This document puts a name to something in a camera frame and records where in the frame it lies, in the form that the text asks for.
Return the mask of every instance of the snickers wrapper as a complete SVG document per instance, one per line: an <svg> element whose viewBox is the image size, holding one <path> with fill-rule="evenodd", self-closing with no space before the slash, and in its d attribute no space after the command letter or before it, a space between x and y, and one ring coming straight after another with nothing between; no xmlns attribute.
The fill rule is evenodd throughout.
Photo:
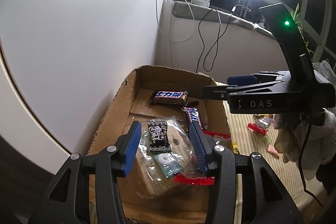
<svg viewBox="0 0 336 224"><path fill-rule="evenodd" d="M192 121L198 122L200 127L204 129L200 114L197 109L198 105L199 105L199 102L195 101L195 102L187 103L184 107L182 107L182 111L184 113L185 122L186 122L188 130L189 130L190 123Z"/></svg>
<svg viewBox="0 0 336 224"><path fill-rule="evenodd" d="M154 104L171 104L184 106L188 98L186 91L154 91L150 102Z"/></svg>

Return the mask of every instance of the clear plastic bag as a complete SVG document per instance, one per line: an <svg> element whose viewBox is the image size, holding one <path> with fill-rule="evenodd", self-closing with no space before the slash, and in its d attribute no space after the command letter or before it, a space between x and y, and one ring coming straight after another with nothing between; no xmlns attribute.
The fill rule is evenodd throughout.
<svg viewBox="0 0 336 224"><path fill-rule="evenodd" d="M268 118L268 117L263 117L263 118L260 118L260 119L256 119L255 122L254 122L259 128L262 128L262 129L268 129L270 125L274 125L275 124L275 121L271 118Z"/></svg>
<svg viewBox="0 0 336 224"><path fill-rule="evenodd" d="M176 118L172 116L155 118L149 121L167 122L167 137L171 147L171 151L167 153L173 158L170 158L172 161L176 160L179 166L186 167L194 155L194 150ZM137 194L142 198L156 198L172 193L175 190L188 188L189 186L168 178L172 172L165 168L171 168L171 166L164 166L163 169L166 174L163 172L160 164L155 160L155 156L148 149L151 144L148 121L142 122L141 126L142 136L136 154L136 162L142 179L139 181L140 187Z"/></svg>
<svg viewBox="0 0 336 224"><path fill-rule="evenodd" d="M203 130L204 134L213 137L216 144L220 144L226 147L231 147L231 137L228 134L216 133L207 130ZM214 177L204 176L198 168L196 157L193 156L192 160L187 166L184 167L181 173L174 177L174 181L187 183L189 185L213 185L215 182Z"/></svg>

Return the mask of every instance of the candy bar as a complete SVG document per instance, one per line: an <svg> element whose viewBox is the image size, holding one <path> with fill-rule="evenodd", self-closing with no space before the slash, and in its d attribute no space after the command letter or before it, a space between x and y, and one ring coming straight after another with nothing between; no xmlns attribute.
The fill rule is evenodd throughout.
<svg viewBox="0 0 336 224"><path fill-rule="evenodd" d="M198 109L197 109L198 105L199 105L199 102L195 101L195 102L187 103L186 106L182 107L182 111L184 113L185 122L187 123L188 129L189 129L191 121L198 122L201 128L204 129L203 123L201 121L201 117L198 113Z"/></svg>
<svg viewBox="0 0 336 224"><path fill-rule="evenodd" d="M154 104L173 104L173 105L185 105L188 98L188 92L186 91L154 91L150 102Z"/></svg>

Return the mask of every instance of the white glove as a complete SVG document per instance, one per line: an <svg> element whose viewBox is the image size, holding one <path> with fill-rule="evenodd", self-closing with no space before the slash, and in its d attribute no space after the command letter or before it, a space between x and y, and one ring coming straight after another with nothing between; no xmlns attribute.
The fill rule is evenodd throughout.
<svg viewBox="0 0 336 224"><path fill-rule="evenodd" d="M274 144L279 153L283 153L283 162L295 162L298 166L301 147L306 137L308 123L302 121L295 129L290 129L281 115L275 115L275 128L279 129ZM320 164L327 164L336 153L335 114L325 110L323 126L312 126L309 140L302 155L302 170L306 180L311 180Z"/></svg>

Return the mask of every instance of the red candy wrapper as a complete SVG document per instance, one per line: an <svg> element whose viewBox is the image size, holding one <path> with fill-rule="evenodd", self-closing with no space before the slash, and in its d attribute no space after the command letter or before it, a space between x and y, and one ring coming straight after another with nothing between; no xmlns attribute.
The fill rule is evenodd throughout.
<svg viewBox="0 0 336 224"><path fill-rule="evenodd" d="M203 133L213 137L216 144L230 147L231 144L230 135L211 132L207 130L203 130ZM213 185L215 182L214 177L207 178L201 172L199 172L196 158L192 160L190 166L182 170L181 173L177 174L173 180L176 182L187 183L189 185L203 185L203 186Z"/></svg>
<svg viewBox="0 0 336 224"><path fill-rule="evenodd" d="M263 136L266 135L267 130L258 127L258 125L256 125L255 123L249 123L249 124L247 125L247 127L248 127L249 129L252 129L253 131L259 132L259 133L260 133L261 135L263 135Z"/></svg>

